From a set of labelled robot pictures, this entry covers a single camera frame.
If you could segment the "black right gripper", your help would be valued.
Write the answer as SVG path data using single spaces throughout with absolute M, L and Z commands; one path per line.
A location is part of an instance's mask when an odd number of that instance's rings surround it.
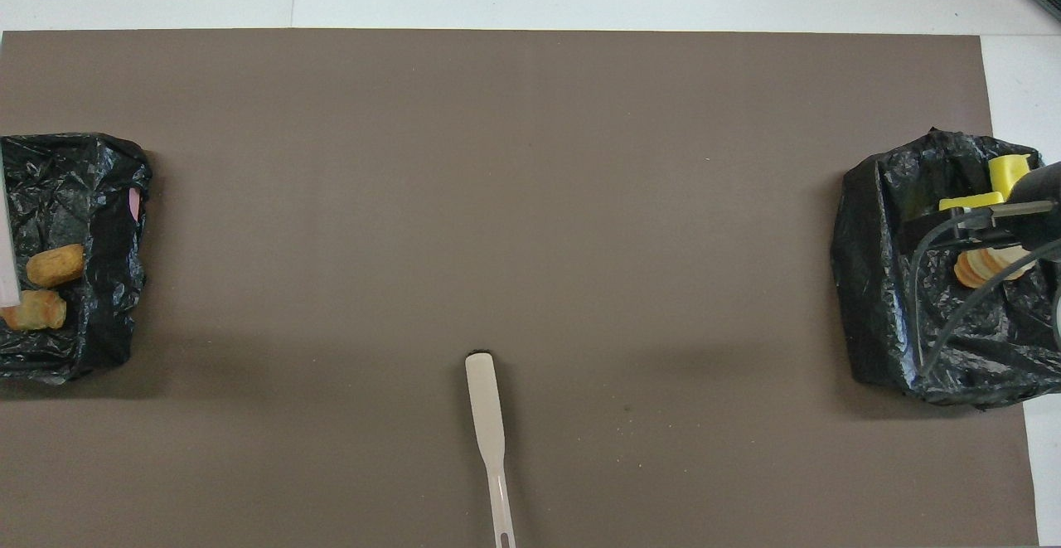
M 1032 205 L 1044 211 L 1005 218 L 1005 229 L 1027 252 L 1034 252 L 1060 238 L 1060 162 L 1030 171 L 1015 184 L 1008 204 Z

